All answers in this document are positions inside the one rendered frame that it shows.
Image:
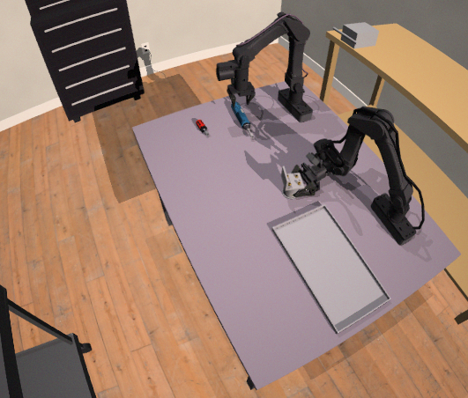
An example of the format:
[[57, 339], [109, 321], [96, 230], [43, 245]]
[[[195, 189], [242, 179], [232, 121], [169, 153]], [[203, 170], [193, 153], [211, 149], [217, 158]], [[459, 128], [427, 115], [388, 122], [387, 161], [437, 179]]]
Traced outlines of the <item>white l-shaped bracket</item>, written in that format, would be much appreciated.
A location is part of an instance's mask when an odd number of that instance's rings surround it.
[[[287, 178], [288, 174], [288, 178]], [[295, 178], [295, 175], [298, 175], [298, 178]], [[284, 183], [285, 190], [295, 190], [295, 189], [304, 189], [304, 184], [301, 178], [300, 173], [286, 173], [286, 169], [284, 166], [282, 166], [282, 173], [281, 173], [282, 181]], [[300, 185], [298, 185], [298, 181], [301, 182]], [[288, 182], [291, 182], [291, 185], [288, 186]]]

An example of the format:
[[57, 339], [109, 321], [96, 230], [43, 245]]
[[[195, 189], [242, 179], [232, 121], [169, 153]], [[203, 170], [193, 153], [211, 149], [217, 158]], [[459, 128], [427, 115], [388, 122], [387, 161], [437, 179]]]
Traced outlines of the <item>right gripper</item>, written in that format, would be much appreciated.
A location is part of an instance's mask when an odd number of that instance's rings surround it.
[[[239, 93], [238, 95], [240, 97], [246, 96], [246, 101], [247, 105], [250, 103], [250, 101], [255, 97], [255, 88], [254, 86], [249, 82], [249, 78], [244, 79], [241, 81], [241, 79], [233, 78], [232, 79], [232, 85], [227, 85], [227, 93], [229, 97], [231, 98], [233, 107], [235, 106], [235, 94]], [[230, 94], [231, 93], [231, 94]], [[250, 95], [250, 96], [249, 96]]]

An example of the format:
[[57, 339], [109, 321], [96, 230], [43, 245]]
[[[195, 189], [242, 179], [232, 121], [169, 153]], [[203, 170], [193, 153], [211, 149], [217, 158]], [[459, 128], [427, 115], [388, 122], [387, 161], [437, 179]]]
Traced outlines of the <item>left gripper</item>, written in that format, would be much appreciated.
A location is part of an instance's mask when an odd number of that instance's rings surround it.
[[[311, 152], [311, 154], [315, 157], [315, 154], [313, 152]], [[302, 163], [301, 167], [303, 167], [303, 170], [301, 170], [300, 167], [296, 165], [293, 171], [291, 172], [291, 173], [300, 173], [302, 179], [308, 184], [304, 189], [299, 191], [295, 195], [295, 197], [315, 195], [316, 191], [320, 190], [320, 180], [328, 175], [328, 173], [326, 172], [326, 168], [322, 167], [323, 165], [322, 160], [319, 157], [315, 157], [315, 158], [320, 162], [317, 166], [310, 166], [310, 165], [306, 165], [305, 163]]]

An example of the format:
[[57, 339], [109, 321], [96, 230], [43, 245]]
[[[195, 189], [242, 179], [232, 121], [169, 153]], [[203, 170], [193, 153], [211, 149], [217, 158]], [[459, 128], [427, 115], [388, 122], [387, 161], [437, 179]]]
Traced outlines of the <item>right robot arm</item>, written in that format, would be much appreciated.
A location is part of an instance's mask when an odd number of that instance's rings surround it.
[[[289, 57], [285, 82], [290, 88], [279, 90], [279, 94], [299, 115], [311, 114], [313, 109], [302, 98], [305, 92], [303, 89], [304, 77], [302, 76], [303, 51], [310, 31], [298, 19], [289, 15], [285, 16], [284, 12], [279, 12], [277, 15], [278, 18], [272, 22], [273, 24], [271, 23], [271, 26], [268, 25], [265, 30], [262, 30], [258, 35], [256, 34], [256, 37], [253, 36], [254, 38], [250, 38], [250, 41], [244, 41], [245, 44], [233, 49], [234, 60], [217, 63], [217, 79], [219, 81], [231, 79], [231, 84], [234, 77], [241, 79], [241, 81], [247, 79], [249, 77], [249, 61], [254, 60], [263, 48], [287, 33], [289, 36]], [[283, 21], [279, 19], [282, 16], [285, 16], [282, 18]], [[291, 93], [289, 93], [290, 90]]]

